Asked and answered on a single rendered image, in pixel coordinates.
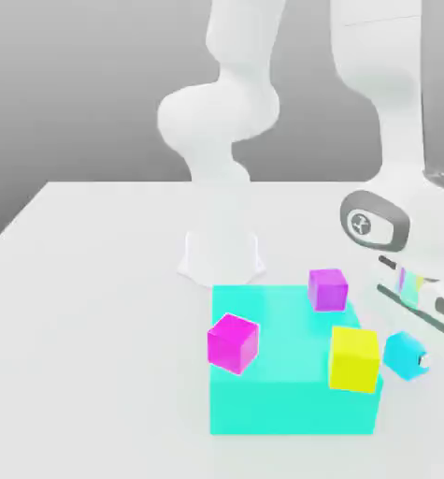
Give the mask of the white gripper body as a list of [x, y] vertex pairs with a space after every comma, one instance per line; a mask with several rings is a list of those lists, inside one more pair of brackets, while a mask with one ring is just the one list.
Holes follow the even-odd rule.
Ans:
[[406, 279], [401, 287], [376, 284], [376, 299], [398, 329], [444, 352], [444, 281]]

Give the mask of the small blue cube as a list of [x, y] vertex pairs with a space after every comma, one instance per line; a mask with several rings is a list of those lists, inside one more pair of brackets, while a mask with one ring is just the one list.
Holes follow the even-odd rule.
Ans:
[[423, 344], [408, 334], [400, 331], [391, 335], [385, 342], [383, 363], [405, 381], [410, 381], [428, 371], [420, 371], [418, 357], [427, 352]]

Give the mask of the small yellow cube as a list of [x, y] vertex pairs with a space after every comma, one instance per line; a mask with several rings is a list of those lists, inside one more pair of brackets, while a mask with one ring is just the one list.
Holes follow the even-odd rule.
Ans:
[[380, 347], [374, 330], [332, 328], [328, 384], [332, 389], [373, 394], [380, 370]]

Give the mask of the small purple cube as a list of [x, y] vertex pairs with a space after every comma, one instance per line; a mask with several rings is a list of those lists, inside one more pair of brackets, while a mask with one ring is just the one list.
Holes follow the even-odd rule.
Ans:
[[340, 269], [311, 269], [308, 299], [315, 312], [342, 312], [346, 308], [349, 285]]

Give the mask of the small magenta cube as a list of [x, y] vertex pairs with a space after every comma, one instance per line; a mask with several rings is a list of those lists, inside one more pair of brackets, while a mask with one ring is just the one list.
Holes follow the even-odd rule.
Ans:
[[207, 333], [208, 362], [241, 375], [259, 352], [260, 327], [226, 313]]

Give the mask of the large turquoise box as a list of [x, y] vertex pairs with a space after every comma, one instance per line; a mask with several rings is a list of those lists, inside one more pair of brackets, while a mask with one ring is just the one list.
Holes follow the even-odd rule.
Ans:
[[351, 304], [315, 312], [304, 285], [218, 285], [212, 319], [226, 313], [259, 325], [259, 353], [239, 375], [210, 366], [211, 434], [373, 433], [383, 381], [372, 394], [328, 385], [333, 327], [361, 326]]

